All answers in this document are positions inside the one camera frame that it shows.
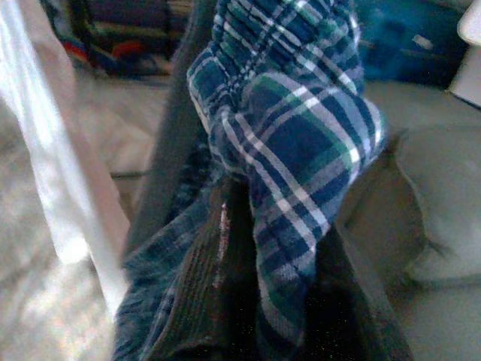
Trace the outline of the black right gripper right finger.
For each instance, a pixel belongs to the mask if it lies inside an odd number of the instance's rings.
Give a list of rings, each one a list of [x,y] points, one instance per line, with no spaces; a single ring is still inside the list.
[[[302,360],[412,360],[374,266],[333,226],[316,247]]]

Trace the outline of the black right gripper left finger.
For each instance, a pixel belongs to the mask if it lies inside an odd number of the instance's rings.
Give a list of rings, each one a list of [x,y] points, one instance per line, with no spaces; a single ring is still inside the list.
[[[256,247],[247,187],[223,177],[182,264],[148,360],[258,360]]]

